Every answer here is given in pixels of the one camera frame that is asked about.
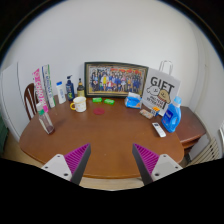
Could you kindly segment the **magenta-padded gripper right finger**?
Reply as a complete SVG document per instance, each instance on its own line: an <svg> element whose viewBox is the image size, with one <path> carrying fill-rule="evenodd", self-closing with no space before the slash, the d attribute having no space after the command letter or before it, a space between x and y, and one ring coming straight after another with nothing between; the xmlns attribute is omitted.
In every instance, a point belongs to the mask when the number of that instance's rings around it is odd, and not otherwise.
<svg viewBox="0 0 224 224"><path fill-rule="evenodd" d="M182 169L169 155L158 155L138 144L133 145L132 154L144 185L148 185Z"/></svg>

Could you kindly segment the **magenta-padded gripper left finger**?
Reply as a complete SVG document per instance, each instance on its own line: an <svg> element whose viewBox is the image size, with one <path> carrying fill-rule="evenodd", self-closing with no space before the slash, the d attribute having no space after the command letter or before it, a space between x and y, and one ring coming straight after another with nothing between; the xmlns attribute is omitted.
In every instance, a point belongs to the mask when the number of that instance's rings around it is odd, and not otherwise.
<svg viewBox="0 0 224 224"><path fill-rule="evenodd" d="M89 143L72 150L66 155L56 154L42 169L79 185L91 154Z"/></svg>

